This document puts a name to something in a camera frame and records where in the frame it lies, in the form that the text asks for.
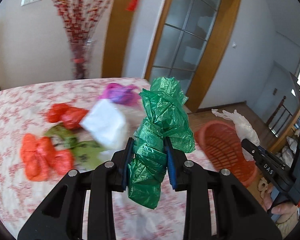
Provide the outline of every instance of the ceiling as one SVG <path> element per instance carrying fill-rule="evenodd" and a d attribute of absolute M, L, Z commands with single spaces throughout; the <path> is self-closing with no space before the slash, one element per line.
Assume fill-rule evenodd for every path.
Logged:
<path fill-rule="evenodd" d="M 298 0 L 266 0 L 277 32 L 300 46 L 300 3 Z"/>

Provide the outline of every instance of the red tassel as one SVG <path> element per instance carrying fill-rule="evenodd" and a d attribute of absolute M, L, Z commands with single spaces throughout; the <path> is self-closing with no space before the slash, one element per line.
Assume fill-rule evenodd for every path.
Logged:
<path fill-rule="evenodd" d="M 126 10 L 129 12 L 134 12 L 138 6 L 138 2 L 139 0 L 131 0 Z"/>

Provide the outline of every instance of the glass door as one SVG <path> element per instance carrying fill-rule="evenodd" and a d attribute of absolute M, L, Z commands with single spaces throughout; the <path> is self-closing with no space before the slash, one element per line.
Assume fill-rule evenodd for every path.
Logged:
<path fill-rule="evenodd" d="M 157 77 L 175 77 L 187 92 L 202 58 L 221 0 L 172 0 L 151 69 Z"/>

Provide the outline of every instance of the green plastic bag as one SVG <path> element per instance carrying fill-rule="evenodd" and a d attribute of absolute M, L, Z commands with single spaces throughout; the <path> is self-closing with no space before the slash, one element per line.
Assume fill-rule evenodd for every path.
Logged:
<path fill-rule="evenodd" d="M 58 136 L 64 141 L 64 147 L 71 149 L 77 145 L 77 137 L 67 128 L 63 126 L 62 123 L 59 123 L 51 127 L 44 136 L 53 137 Z"/>
<path fill-rule="evenodd" d="M 154 209 L 167 171 L 163 138 L 169 136 L 175 149 L 190 153 L 194 151 L 194 137 L 182 108 L 188 98 L 175 78 L 155 79 L 150 91 L 143 89 L 140 96 L 147 117 L 134 133 L 135 158 L 128 164 L 128 196 Z"/>
<path fill-rule="evenodd" d="M 98 156 L 105 149 L 96 141 L 79 142 L 71 151 L 77 162 L 81 163 L 87 170 L 94 170 L 103 163 Z"/>

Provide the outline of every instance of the human hand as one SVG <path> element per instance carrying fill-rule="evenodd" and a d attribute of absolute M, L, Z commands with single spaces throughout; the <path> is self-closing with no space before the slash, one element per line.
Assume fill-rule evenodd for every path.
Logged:
<path fill-rule="evenodd" d="M 273 190 L 273 184 L 270 183 L 267 191 L 265 192 L 263 198 L 262 207 L 265 211 L 267 211 L 272 205 L 271 192 Z M 271 213 L 274 215 L 281 215 L 281 217 L 277 220 L 278 224 L 284 223 L 287 221 L 293 213 L 297 211 L 298 207 L 295 206 L 292 202 L 282 203 L 271 210 Z"/>

